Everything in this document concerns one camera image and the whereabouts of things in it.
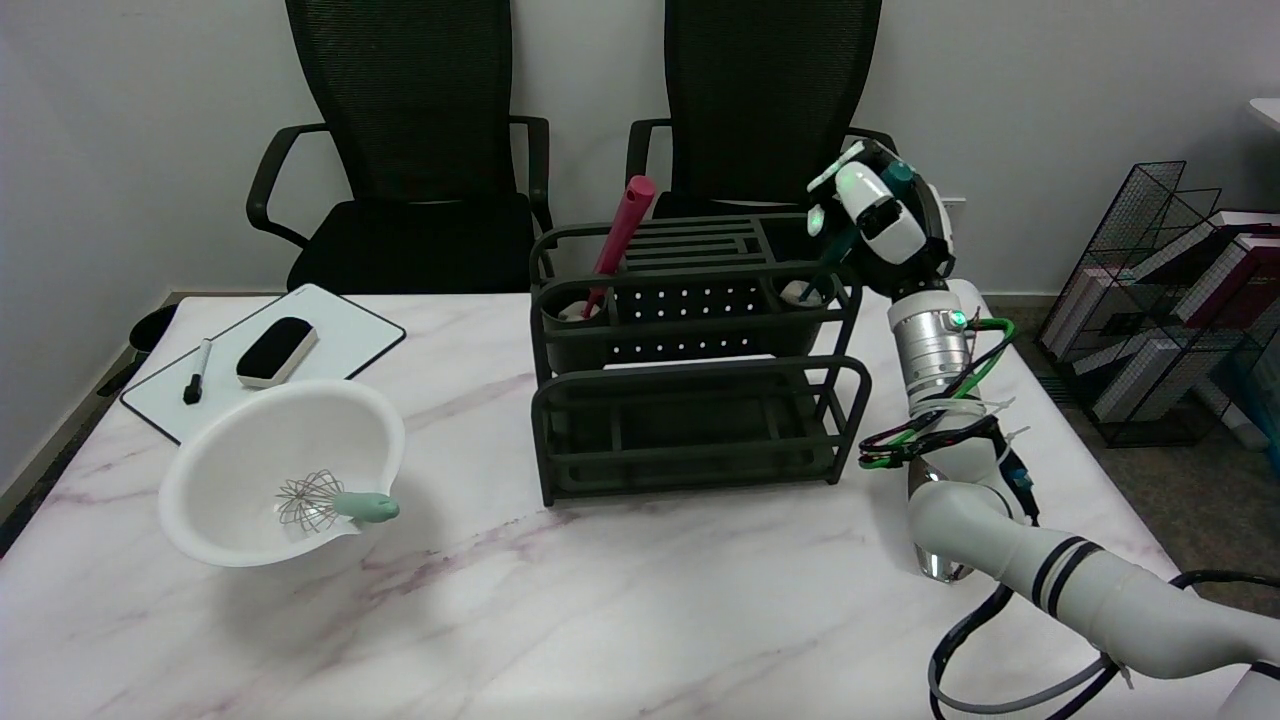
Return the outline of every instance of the book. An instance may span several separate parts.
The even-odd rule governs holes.
[[[1217,364],[1225,360],[1230,352],[1230,347],[1184,352],[1174,363],[1169,374],[1160,379],[1151,395],[1142,400],[1142,406],[1133,414],[1133,419],[1151,421],[1164,418],[1165,413],[1169,413],[1187,395],[1187,391],[1192,389],[1198,380],[1208,378],[1213,368],[1217,368]]]
[[[1280,328],[1280,299],[1276,299],[1253,324],[1249,325],[1249,337],[1261,346],[1271,342],[1271,336]]]
[[[1280,299],[1280,237],[1244,234],[1174,306],[1189,328],[1248,329]]]
[[[1139,286],[1106,268],[1085,268],[1079,304],[1055,338],[1059,360],[1080,357],[1132,337],[1147,323],[1147,310],[1164,295],[1161,286]]]
[[[1084,292],[1084,273],[1079,272],[1071,275],[1068,281],[1066,288],[1062,290],[1062,301],[1057,305],[1057,311],[1046,322],[1043,332],[1044,347],[1050,348],[1055,356],[1059,355],[1057,337],[1062,332],[1062,327],[1066,324],[1066,319],[1071,315],[1071,309],[1080,301],[1080,293]]]
[[[1238,236],[1272,229],[1280,232],[1280,214],[1222,210],[1134,265],[1133,278],[1139,283],[1192,284]]]
[[[1093,414],[1101,423],[1123,423],[1134,414],[1138,404],[1151,392],[1165,370],[1170,368],[1183,348],[1165,337],[1142,343],[1134,357],[1102,391],[1093,404]]]
[[[1071,363],[1071,370],[1074,370],[1076,375],[1091,373],[1093,370],[1097,370],[1098,368],[1110,365],[1116,360],[1123,360],[1124,357],[1129,357],[1134,352],[1138,352],[1138,350],[1140,350],[1142,346],[1146,345],[1148,340],[1157,340],[1164,334],[1165,331],[1162,331],[1161,328],[1151,328],[1149,331],[1140,332],[1128,340],[1123,340],[1112,345],[1111,347],[1106,347],[1103,350],[1094,352],[1093,355],[1084,356],[1076,360],[1075,363]]]

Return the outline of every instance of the chair seat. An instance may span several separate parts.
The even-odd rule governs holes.
[[[529,292],[529,199],[339,202],[289,270],[339,295]]]

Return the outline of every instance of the whisk handle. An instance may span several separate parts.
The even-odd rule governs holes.
[[[333,511],[362,523],[385,523],[399,515],[399,503],[380,492],[339,492]]]

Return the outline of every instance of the utensil holder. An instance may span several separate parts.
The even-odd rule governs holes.
[[[645,223],[616,275],[557,277],[548,254],[564,238],[604,236],[608,225],[539,240],[530,258],[532,423],[548,506],[840,479],[870,393],[865,368],[845,356],[861,288],[847,270],[817,261],[818,242],[810,258],[774,255],[764,227],[778,222],[803,232],[803,215]],[[788,282],[823,274],[840,281],[829,304],[781,299]],[[557,319],[593,287],[608,288],[599,313]],[[828,322],[840,323],[832,354],[809,356]],[[689,360],[719,361],[675,363]],[[854,375],[846,411],[836,384]]]

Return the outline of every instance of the black mesh chair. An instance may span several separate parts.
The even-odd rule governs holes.
[[[288,287],[338,293],[526,292],[530,214],[552,228],[548,126],[509,115],[509,0],[287,0],[324,123],[284,128],[248,196],[255,228],[302,249]],[[529,133],[516,192],[509,126]],[[293,141],[328,131],[353,200],[307,240],[266,214]]]
[[[671,192],[654,218],[808,210],[863,95],[881,0],[667,0],[669,119],[631,126],[627,179],[644,174],[653,128],[671,127]],[[744,209],[732,201],[782,202]]]

